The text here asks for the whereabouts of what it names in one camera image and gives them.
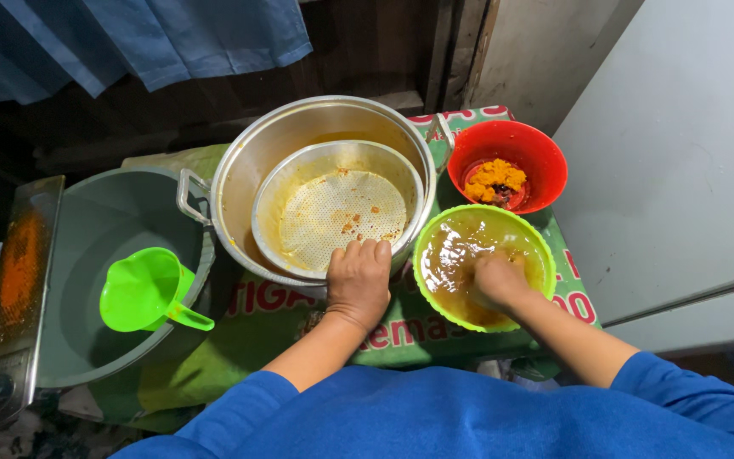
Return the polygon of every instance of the table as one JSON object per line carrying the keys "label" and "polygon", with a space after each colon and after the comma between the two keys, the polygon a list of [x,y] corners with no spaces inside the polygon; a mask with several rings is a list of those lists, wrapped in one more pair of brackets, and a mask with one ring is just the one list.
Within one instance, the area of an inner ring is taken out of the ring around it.
{"label": "table", "polygon": [[[444,116],[456,136],[477,122],[511,119],[508,110],[500,105],[447,112]],[[432,117],[409,120],[423,134]],[[210,178],[227,147],[228,144],[219,144],[131,158],[124,161],[123,167],[154,165],[176,172],[189,167]],[[439,164],[445,151],[443,139],[438,137],[430,143],[430,150],[435,164]],[[443,209],[465,203],[444,172],[438,178],[430,218]],[[598,327],[596,312],[554,213],[546,208],[524,217],[541,232],[554,255],[558,273],[555,303]],[[353,355],[352,363],[384,368],[433,364],[461,367],[471,360],[517,359],[512,367],[521,376],[536,381],[554,377],[559,371],[522,329],[508,333],[471,332],[441,317],[420,294],[409,263],[391,279],[391,292],[387,314]],[[323,308],[320,301],[245,272],[235,286],[227,314],[187,358],[128,368],[76,388],[74,397],[67,396],[66,409],[98,412],[105,422],[135,421],[134,425],[165,430],[162,426],[170,428],[193,416],[193,409],[187,407],[216,400],[230,386],[287,349],[298,339],[299,329],[311,311],[319,308]]]}

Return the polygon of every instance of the metal strainer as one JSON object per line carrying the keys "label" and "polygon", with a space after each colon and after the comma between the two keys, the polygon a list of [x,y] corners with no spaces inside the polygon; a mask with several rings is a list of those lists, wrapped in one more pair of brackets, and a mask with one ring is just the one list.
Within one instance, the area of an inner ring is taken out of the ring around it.
{"label": "metal strainer", "polygon": [[274,265],[323,279],[336,247],[353,239],[396,244],[423,211],[423,184],[397,151],[368,141],[305,147],[280,162],[254,198],[254,239]]}

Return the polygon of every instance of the green plastic scoop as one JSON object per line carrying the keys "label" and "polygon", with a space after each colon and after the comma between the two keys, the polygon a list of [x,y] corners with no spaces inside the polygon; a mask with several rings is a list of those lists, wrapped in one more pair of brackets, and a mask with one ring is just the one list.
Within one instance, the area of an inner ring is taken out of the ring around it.
{"label": "green plastic scoop", "polygon": [[180,304],[194,273],[177,255],[161,247],[145,248],[109,266],[101,291],[101,318],[116,332],[157,330],[170,318],[194,329],[214,328],[214,321]]}

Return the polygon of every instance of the person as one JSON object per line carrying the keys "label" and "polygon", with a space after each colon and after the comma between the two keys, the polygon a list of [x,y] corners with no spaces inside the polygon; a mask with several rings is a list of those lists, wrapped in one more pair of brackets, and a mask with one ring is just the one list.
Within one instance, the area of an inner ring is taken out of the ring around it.
{"label": "person", "polygon": [[476,263],[482,304],[586,385],[532,392],[452,368],[345,367],[387,308],[390,259],[384,241],[334,251],[310,333],[174,435],[113,457],[734,457],[733,386],[577,320],[499,256]]}

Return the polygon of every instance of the red plastic bowl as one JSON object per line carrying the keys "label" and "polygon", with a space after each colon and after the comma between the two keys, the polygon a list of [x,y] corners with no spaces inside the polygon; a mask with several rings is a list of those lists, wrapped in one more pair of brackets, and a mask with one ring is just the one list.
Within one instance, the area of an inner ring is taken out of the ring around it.
{"label": "red plastic bowl", "polygon": [[533,213],[553,203],[563,192],[568,169],[563,152],[539,130],[516,121],[484,121],[455,137],[449,159],[449,178],[467,201],[466,182],[486,161],[502,159],[525,172],[526,182],[512,196],[509,208],[515,214]]}

